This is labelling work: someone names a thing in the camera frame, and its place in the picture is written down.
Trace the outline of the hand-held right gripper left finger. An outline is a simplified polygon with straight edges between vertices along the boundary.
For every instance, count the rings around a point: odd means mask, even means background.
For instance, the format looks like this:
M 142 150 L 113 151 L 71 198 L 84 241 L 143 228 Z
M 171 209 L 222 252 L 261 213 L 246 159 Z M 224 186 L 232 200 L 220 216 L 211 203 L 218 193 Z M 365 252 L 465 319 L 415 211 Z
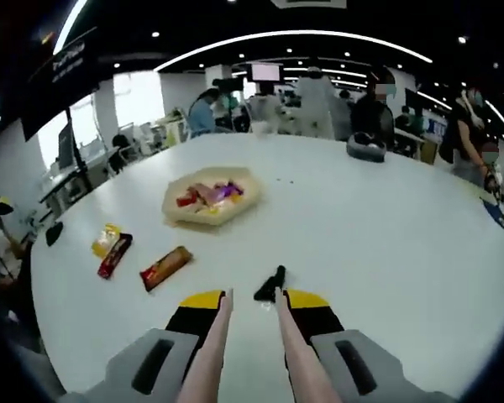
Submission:
M 110 359 L 104 379 L 70 402 L 175 402 L 221 310 L 224 290 L 187 297 L 164 329 L 152 328 Z

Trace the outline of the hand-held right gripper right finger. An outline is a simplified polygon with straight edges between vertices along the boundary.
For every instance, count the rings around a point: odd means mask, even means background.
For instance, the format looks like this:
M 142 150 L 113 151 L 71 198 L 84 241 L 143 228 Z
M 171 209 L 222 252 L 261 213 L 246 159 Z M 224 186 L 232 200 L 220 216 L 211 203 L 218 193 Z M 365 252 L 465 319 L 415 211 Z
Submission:
M 401 361 L 346 330 L 321 296 L 285 290 L 285 360 L 296 402 L 444 402 L 418 388 Z

